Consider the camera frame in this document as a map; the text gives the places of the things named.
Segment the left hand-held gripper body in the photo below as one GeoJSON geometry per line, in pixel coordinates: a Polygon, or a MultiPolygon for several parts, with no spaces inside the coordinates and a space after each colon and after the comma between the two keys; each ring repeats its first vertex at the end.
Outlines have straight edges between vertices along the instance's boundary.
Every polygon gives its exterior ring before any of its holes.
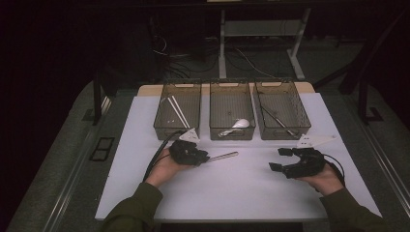
{"type": "Polygon", "coordinates": [[[195,129],[184,132],[169,148],[172,159],[178,164],[198,166],[201,162],[196,148],[199,141],[195,129]]]}

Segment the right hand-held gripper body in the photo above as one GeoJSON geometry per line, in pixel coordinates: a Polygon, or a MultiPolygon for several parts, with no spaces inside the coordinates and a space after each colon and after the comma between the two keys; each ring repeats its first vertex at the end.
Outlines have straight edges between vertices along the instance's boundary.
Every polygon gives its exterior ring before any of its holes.
{"type": "Polygon", "coordinates": [[[293,164],[286,164],[283,167],[283,174],[287,178],[301,178],[314,176],[324,168],[326,160],[324,155],[315,150],[314,147],[335,140],[334,135],[306,135],[303,134],[299,139],[294,151],[294,156],[300,160],[293,164]]]}

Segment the smoky translucent plastic bin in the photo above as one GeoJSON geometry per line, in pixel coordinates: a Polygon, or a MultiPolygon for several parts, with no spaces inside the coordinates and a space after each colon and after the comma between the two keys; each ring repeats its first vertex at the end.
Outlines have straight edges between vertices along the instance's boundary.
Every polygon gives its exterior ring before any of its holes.
{"type": "Polygon", "coordinates": [[[310,129],[310,120],[294,82],[258,78],[254,81],[252,94],[262,140],[299,140],[310,129]],[[262,104],[275,111],[297,138],[263,110],[262,104]]]}
{"type": "Polygon", "coordinates": [[[221,78],[210,82],[209,128],[212,140],[252,140],[255,118],[249,82],[245,78],[221,78]],[[247,119],[249,126],[219,136],[239,119],[247,119]]]}
{"type": "Polygon", "coordinates": [[[199,139],[201,116],[201,81],[199,79],[168,79],[163,83],[154,121],[158,140],[179,139],[185,132],[199,139]]]}

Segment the white spoon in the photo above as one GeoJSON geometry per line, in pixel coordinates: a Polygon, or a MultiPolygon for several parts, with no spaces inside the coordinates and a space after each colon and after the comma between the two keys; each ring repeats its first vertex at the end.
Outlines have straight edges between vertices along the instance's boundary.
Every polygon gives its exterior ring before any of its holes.
{"type": "Polygon", "coordinates": [[[224,130],[219,133],[219,136],[227,136],[233,131],[245,129],[249,126],[249,121],[247,119],[239,119],[237,120],[234,125],[229,130],[224,130]]]}

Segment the person's right hand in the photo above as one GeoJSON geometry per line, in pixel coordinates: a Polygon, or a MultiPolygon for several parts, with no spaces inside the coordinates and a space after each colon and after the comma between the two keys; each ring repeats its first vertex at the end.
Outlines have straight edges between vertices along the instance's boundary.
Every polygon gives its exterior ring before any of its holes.
{"type": "Polygon", "coordinates": [[[340,189],[343,189],[343,184],[337,177],[334,169],[329,164],[326,164],[320,173],[314,176],[299,178],[299,181],[308,183],[311,187],[318,190],[323,196],[330,195],[340,189]]]}

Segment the person's left hand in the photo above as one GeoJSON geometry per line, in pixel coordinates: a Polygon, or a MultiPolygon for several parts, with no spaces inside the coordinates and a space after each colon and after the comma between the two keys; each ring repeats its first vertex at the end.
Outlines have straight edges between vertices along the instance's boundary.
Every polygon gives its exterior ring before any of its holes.
{"type": "Polygon", "coordinates": [[[158,189],[161,185],[171,180],[177,173],[187,169],[190,169],[190,165],[178,164],[170,156],[169,150],[164,149],[161,151],[145,183],[158,189]]]}

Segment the white table mat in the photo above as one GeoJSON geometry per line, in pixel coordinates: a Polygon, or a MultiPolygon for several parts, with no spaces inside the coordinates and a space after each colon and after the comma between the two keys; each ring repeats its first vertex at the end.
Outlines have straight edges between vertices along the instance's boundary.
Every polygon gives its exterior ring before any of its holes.
{"type": "MultiPolygon", "coordinates": [[[[119,145],[96,212],[103,219],[141,182],[161,143],[153,128],[159,98],[133,99],[119,145]]],[[[325,218],[319,193],[309,185],[287,179],[269,163],[292,163],[278,149],[296,146],[294,140],[213,141],[209,137],[209,99],[202,99],[199,149],[211,157],[238,156],[204,163],[180,172],[161,187],[158,221],[309,221],[325,218]]]]}

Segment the black metal stand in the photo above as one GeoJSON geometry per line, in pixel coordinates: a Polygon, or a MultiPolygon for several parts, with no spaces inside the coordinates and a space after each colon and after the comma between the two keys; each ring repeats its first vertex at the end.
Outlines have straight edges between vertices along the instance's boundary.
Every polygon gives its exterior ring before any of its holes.
{"type": "Polygon", "coordinates": [[[365,33],[365,43],[356,58],[342,68],[314,82],[312,86],[318,89],[344,75],[343,80],[338,86],[338,90],[342,95],[350,95],[355,88],[358,87],[358,115],[367,125],[370,121],[380,119],[380,115],[377,112],[372,116],[367,115],[369,79],[366,77],[366,71],[385,39],[385,26],[380,25],[380,22],[375,16],[365,15],[364,12],[353,16],[353,25],[365,33]]]}

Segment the white metal frame desk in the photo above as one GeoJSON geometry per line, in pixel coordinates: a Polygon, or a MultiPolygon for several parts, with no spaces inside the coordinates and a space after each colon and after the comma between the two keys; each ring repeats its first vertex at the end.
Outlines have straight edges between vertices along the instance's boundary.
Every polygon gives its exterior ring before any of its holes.
{"type": "Polygon", "coordinates": [[[311,8],[304,9],[300,19],[289,20],[227,20],[225,11],[220,13],[219,77],[227,78],[225,39],[234,37],[294,37],[294,43],[287,49],[287,56],[298,80],[306,77],[298,61],[298,51],[304,37],[311,8]]]}

